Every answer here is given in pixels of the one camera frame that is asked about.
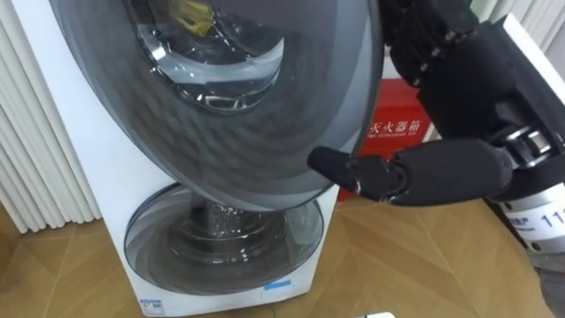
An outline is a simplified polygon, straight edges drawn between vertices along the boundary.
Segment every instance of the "red box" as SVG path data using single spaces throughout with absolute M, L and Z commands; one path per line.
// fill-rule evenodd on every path
M 389 159 L 397 150 L 416 146 L 424 140 L 431 121 L 417 93 L 402 79 L 381 82 L 377 110 L 360 155 L 381 155 Z M 338 200 L 345 201 L 354 195 L 341 190 Z

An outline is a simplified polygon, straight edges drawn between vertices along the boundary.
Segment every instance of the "lower washing machine window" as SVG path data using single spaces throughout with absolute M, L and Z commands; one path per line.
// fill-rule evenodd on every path
M 244 292 L 298 269 L 316 251 L 323 230 L 315 202 L 252 213 L 172 185 L 134 214 L 124 254 L 139 276 L 171 292 Z

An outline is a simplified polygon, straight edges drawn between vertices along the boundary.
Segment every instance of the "yellow cloth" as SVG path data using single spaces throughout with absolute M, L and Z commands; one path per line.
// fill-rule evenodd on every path
M 214 26 L 214 12 L 193 0 L 167 0 L 169 15 L 191 34 L 204 37 Z

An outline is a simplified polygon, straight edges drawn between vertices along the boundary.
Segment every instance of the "washing machine door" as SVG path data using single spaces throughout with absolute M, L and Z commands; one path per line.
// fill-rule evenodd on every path
M 139 207 L 124 255 L 150 284 L 222 295 L 260 288 L 302 266 L 324 233 L 316 201 L 277 213 L 227 208 L 172 185 Z
M 372 118 L 374 0 L 50 1 L 109 114 L 211 200 L 251 211 L 310 201 L 331 186 L 310 151 L 356 151 Z

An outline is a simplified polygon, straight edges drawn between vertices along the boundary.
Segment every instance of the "washing machine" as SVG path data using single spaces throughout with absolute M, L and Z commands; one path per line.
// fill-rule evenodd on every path
M 311 287 L 374 111 L 373 0 L 12 0 L 147 316 Z

